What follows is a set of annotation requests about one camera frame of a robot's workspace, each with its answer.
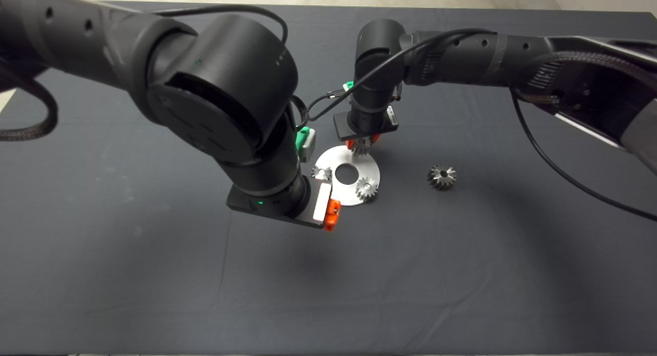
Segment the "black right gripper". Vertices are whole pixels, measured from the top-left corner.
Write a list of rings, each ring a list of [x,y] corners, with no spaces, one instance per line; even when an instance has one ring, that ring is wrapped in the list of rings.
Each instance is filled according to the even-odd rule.
[[[371,143],[376,143],[381,134],[397,131],[399,126],[392,106],[375,113],[352,108],[335,114],[333,123],[337,139],[345,141],[348,150],[355,149],[355,139],[371,137]]]

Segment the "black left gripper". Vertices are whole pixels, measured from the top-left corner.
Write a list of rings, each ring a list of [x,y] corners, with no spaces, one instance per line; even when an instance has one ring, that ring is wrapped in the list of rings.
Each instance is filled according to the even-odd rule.
[[[333,232],[342,204],[331,199],[331,193],[331,183],[298,175],[288,186],[272,195],[246,194],[233,186],[228,193],[227,205],[234,211]]]

